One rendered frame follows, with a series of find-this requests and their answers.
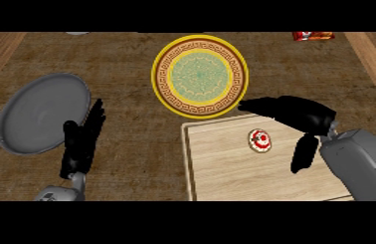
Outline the yellow patterned plate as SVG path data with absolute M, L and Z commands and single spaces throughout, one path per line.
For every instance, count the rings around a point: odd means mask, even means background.
M 170 42 L 152 67 L 152 85 L 164 106 L 190 119 L 211 119 L 238 105 L 249 70 L 240 52 L 212 35 L 187 35 Z

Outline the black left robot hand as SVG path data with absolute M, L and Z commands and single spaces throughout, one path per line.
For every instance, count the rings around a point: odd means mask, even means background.
M 78 125 L 74 121 L 64 123 L 65 152 L 61 177 L 65 179 L 77 172 L 87 174 L 90 171 L 105 120 L 103 101 L 96 100 L 84 124 Z

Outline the grey round plate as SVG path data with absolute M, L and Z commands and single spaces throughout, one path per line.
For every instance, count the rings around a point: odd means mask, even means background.
M 53 149 L 65 139 L 65 121 L 81 124 L 90 104 L 90 89 L 77 75 L 40 77 L 16 92 L 0 112 L 0 147 L 18 155 Z

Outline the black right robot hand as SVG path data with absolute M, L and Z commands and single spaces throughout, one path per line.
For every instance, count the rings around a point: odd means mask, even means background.
M 291 172 L 296 173 L 308 168 L 319 146 L 317 137 L 327 136 L 336 111 L 322 103 L 295 96 L 243 100 L 239 102 L 238 109 L 274 119 L 304 132 L 295 146 Z

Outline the pale wooden tray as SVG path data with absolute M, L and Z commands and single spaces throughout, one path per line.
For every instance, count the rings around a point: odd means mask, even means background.
M 255 128 L 271 138 L 267 153 L 248 145 Z M 301 137 L 301 131 L 257 115 L 184 123 L 187 199 L 350 201 L 353 196 L 320 157 L 307 169 L 291 172 Z

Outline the red box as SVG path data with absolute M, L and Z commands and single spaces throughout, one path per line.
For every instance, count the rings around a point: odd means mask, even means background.
M 294 32 L 292 37 L 295 41 L 320 41 L 335 38 L 332 32 Z

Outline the red and white cupcake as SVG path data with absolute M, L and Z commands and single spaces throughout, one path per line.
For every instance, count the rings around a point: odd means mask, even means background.
M 248 145 L 257 153 L 267 153 L 271 150 L 271 138 L 264 129 L 255 128 L 248 133 Z

